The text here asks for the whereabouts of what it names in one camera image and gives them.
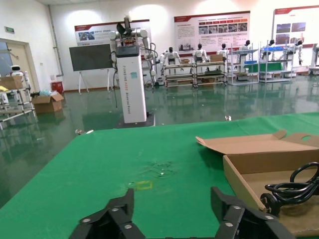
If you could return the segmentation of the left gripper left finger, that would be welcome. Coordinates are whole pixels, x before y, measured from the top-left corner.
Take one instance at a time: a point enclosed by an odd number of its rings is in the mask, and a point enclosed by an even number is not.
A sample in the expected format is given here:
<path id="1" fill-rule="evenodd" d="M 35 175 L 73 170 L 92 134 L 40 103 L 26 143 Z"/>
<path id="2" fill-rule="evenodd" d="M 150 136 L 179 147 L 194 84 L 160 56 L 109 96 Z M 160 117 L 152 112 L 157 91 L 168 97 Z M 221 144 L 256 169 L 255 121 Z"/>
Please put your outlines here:
<path id="1" fill-rule="evenodd" d="M 75 227 L 71 239 L 144 239 L 133 223 L 134 190 L 110 199 L 105 208 L 85 216 Z"/>

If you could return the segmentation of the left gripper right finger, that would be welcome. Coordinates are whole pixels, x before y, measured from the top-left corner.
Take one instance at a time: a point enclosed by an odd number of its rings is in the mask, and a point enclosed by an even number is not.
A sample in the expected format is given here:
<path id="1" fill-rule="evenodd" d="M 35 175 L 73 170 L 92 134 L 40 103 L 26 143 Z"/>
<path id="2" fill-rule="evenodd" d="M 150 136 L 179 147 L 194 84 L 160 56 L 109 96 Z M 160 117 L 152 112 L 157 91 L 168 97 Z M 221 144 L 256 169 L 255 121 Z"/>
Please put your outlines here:
<path id="1" fill-rule="evenodd" d="M 211 208 L 219 221 L 216 239 L 294 238 L 275 216 L 253 209 L 217 187 L 211 187 Z"/>

